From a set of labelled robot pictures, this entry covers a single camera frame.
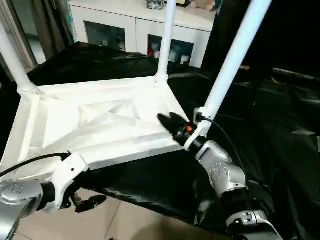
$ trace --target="white cabinet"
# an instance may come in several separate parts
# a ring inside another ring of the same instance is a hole
[[[145,55],[159,54],[166,10],[147,9],[144,0],[72,0],[77,40]],[[177,7],[170,60],[200,68],[216,13]]]
[[[156,42],[160,47],[160,37],[163,36],[163,32],[164,23],[137,19],[137,52],[148,55],[148,49],[152,48],[151,42]],[[189,65],[200,68],[205,56],[209,37],[210,32],[174,25],[171,37],[171,50],[176,52],[178,62],[181,61],[181,56],[189,56]]]
[[[77,40],[84,43],[125,48],[136,52],[136,19],[105,11],[70,6]]]

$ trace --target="white bracket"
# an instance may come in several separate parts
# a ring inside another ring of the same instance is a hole
[[[199,108],[194,109],[193,113],[193,123],[197,125],[196,130],[194,133],[188,138],[188,140],[185,142],[183,148],[186,151],[189,151],[190,145],[193,143],[194,140],[196,140],[197,137],[203,136],[207,137],[207,133],[209,129],[211,128],[212,123],[209,121],[201,121],[200,123],[197,122],[197,115],[200,114],[203,117],[206,117],[208,119],[212,119],[211,116],[208,116],[208,108],[202,106]]]
[[[45,206],[45,211],[47,213],[54,213],[58,211],[64,200],[64,195],[67,188],[74,182],[74,179],[89,169],[88,164],[83,160],[83,158],[77,154],[73,153],[58,167],[54,170],[51,177],[46,181],[53,183],[55,189],[55,200],[54,202],[49,202]]]

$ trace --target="white pole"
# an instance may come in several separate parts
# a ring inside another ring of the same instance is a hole
[[[155,75],[155,81],[168,81],[168,61],[170,54],[172,28],[175,20],[177,0],[168,0],[166,4],[166,17],[164,23],[164,32],[161,41],[160,59],[158,65],[158,72]]]
[[[5,28],[0,21],[0,52],[8,66],[16,84],[18,85],[18,93],[24,94],[36,90],[36,86],[29,80],[25,69],[10,43]]]
[[[220,73],[205,103],[203,115],[215,119],[272,0],[251,0]]]

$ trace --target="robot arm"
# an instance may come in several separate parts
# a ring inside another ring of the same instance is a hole
[[[220,198],[226,215],[226,226],[233,239],[282,240],[268,220],[261,202],[251,194],[246,185],[244,171],[233,163],[225,150],[215,141],[202,136],[195,124],[186,122],[175,113],[170,113],[170,117],[158,114],[158,118],[173,135],[173,139],[194,154],[195,159],[206,170],[208,179]],[[211,125],[210,122],[205,122],[203,120],[201,125]]]
[[[45,181],[5,180],[0,182],[0,240],[14,237],[19,221],[36,211],[53,213],[76,206],[77,213],[85,212],[103,203],[107,197],[97,195],[82,201],[76,191],[75,179],[89,169],[79,154],[72,154],[59,164]]]

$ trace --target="curtain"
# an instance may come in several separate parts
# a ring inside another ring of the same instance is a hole
[[[35,28],[46,59],[74,44],[63,0],[29,0]]]
[[[220,70],[235,39],[250,0],[223,0],[220,13],[215,16],[214,24],[206,46],[201,69],[211,72]]]

